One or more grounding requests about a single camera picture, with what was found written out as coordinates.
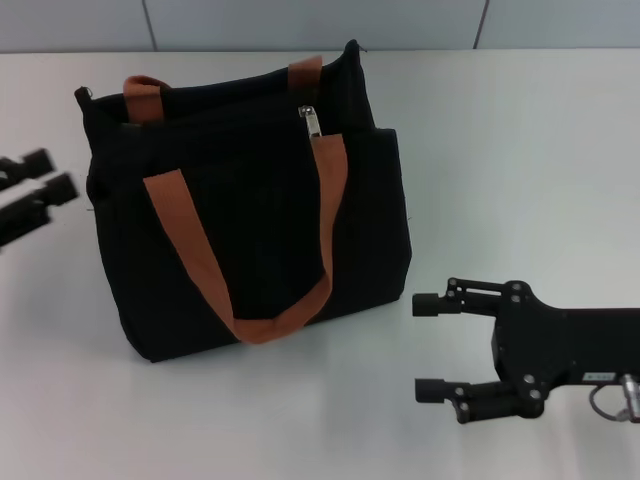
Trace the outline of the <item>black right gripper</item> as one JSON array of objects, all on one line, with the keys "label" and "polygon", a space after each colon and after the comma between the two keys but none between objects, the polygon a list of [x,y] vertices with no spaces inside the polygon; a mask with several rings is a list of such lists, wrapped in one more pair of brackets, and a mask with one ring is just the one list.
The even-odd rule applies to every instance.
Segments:
[{"label": "black right gripper", "polygon": [[523,402],[517,394],[542,409],[551,391],[561,386],[616,385],[623,390],[626,408],[613,418],[639,418],[637,308],[551,307],[523,281],[450,278],[443,296],[412,297],[414,317],[461,313],[496,316],[494,366],[505,382],[416,379],[418,403],[450,401],[457,421],[466,424],[519,416]]}]

